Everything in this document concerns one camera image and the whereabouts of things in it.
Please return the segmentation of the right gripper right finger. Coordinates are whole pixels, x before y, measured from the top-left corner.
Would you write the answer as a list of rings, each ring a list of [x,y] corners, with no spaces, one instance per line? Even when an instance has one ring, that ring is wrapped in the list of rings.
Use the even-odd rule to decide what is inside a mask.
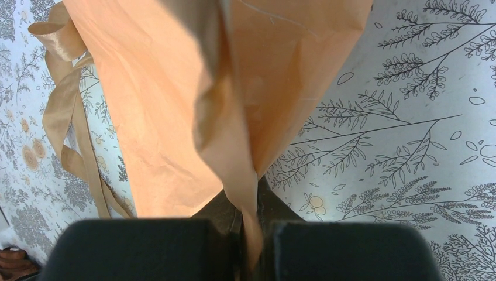
[[[420,233],[398,224],[307,222],[258,186],[264,249],[257,280],[441,280]]]

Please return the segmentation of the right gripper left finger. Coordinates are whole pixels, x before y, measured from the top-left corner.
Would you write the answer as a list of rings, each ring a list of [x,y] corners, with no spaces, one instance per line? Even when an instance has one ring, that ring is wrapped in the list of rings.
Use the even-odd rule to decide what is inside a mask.
[[[82,220],[40,280],[234,280],[242,216],[219,193],[191,218]]]

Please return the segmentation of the beige kraft wrapping paper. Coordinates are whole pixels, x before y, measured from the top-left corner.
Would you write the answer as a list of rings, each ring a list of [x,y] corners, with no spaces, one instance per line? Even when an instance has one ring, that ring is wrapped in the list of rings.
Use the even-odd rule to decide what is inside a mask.
[[[140,217],[223,190],[253,267],[257,185],[337,76],[371,1],[65,1],[92,54]]]

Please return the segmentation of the tan satin ribbon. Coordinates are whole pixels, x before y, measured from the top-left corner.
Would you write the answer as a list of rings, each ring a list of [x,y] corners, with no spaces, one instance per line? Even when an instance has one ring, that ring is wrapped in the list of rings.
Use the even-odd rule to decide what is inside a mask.
[[[47,21],[30,25],[28,31],[46,48],[45,62],[56,85],[42,124],[62,168],[88,184],[99,217],[110,218],[113,209],[132,218],[99,174],[80,93],[82,69],[94,60],[63,2],[51,8]]]

